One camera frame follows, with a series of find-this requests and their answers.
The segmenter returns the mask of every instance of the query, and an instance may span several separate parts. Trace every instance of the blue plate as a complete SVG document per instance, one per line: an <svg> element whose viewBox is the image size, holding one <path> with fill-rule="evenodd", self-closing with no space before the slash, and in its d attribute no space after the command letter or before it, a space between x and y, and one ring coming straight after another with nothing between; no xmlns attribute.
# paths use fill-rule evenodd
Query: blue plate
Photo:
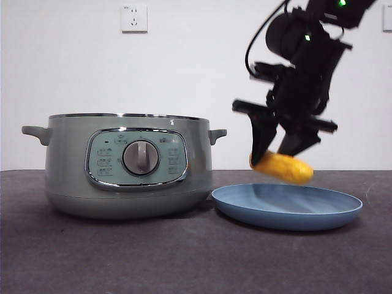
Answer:
<svg viewBox="0 0 392 294"><path fill-rule="evenodd" d="M217 208L251 225L315 231L341 227L360 213L362 201L328 189L281 184L241 184L213 191Z"/></svg>

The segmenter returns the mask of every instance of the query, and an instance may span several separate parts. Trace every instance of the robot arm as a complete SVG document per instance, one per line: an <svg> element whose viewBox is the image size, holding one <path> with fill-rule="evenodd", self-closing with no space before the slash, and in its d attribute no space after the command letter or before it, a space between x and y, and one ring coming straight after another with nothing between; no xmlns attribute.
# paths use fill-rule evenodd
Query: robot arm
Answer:
<svg viewBox="0 0 392 294"><path fill-rule="evenodd" d="M285 6L266 32L270 51L290 61L290 66L255 62L253 70L247 61L249 73L258 80L273 83L266 96L266 106L241 100L233 103L233 110L247 114L252 123L253 146L251 164L257 165L266 153L280 124L286 134L278 153L294 156L321 139L318 132L334 132L337 125L317 116L326 107L332 74L346 50L352 46L332 39L321 22L344 29L359 25L364 12L375 0L309 0L306 10L287 12L285 0L267 19Z"/></svg>

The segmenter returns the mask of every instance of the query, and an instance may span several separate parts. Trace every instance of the plate rim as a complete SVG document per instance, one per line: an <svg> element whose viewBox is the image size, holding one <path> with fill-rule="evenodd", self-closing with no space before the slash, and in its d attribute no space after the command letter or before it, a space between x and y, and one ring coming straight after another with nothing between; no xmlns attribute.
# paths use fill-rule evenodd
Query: plate rim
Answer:
<svg viewBox="0 0 392 294"><path fill-rule="evenodd" d="M354 198L355 200L359 201L360 205L357 208L351 209L351 210L347 210L347 211L339 211L339 212L335 212L335 213L294 213L294 212L283 212L283 211L271 211L271 210L265 210L265 209L255 209L255 208L248 208L248 207L243 207L243 206L238 206L238 205L234 205L231 203L227 203L227 202L223 202L222 200L219 200L218 198L216 198L214 196L214 193L219 190L219 189L223 189L223 188L227 188L227 187L235 187L235 186L253 186L253 185L261 185L261 186L289 186L289 187L304 187L304 188L311 188L311 189L317 189L317 190L326 190L326 191L330 191L330 192L335 192L335 193L339 193L339 194L343 194L346 196L349 196L351 198ZM217 189L214 189L211 192L211 196L212 198L217 201L217 202L221 202L225 205L230 205L232 207L235 208L242 208L242 209L249 209L249 210L253 210L253 211L258 211L258 212L263 212L263 213L275 213L275 214L289 214L289 215L300 215L300 216L331 216L331 215L337 215L337 214L348 214L348 213L354 213L355 211L360 211L363 207L363 202L350 194L347 193L343 193L343 192L339 192L336 190L331 190L331 189L326 189L326 188L320 188L320 187L313 187L313 186L300 186L300 185L291 185L291 184L263 184L263 183L255 183L255 184L234 184L234 185L227 185L227 186L223 186L223 187L219 187Z"/></svg>

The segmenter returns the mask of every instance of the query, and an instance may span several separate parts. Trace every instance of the yellow corn cob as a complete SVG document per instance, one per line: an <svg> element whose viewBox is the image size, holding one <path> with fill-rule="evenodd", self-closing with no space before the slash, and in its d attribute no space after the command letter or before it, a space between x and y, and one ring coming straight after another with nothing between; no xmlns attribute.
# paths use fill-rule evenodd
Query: yellow corn cob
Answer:
<svg viewBox="0 0 392 294"><path fill-rule="evenodd" d="M257 172L294 184L304 184L313 177L313 168L307 163L293 156L271 151L267 151L256 166L251 163L251 167Z"/></svg>

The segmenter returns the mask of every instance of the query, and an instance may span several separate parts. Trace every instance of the table surface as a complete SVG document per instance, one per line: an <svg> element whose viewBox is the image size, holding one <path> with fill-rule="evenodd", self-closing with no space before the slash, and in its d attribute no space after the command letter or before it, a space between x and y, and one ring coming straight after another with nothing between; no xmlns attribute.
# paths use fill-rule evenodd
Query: table surface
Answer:
<svg viewBox="0 0 392 294"><path fill-rule="evenodd" d="M214 187L276 183L213 171ZM362 199L359 218L323 232L229 219L210 197L145 220L68 216L42 170L1 173L1 293L392 293L392 171L317 171L309 186Z"/></svg>

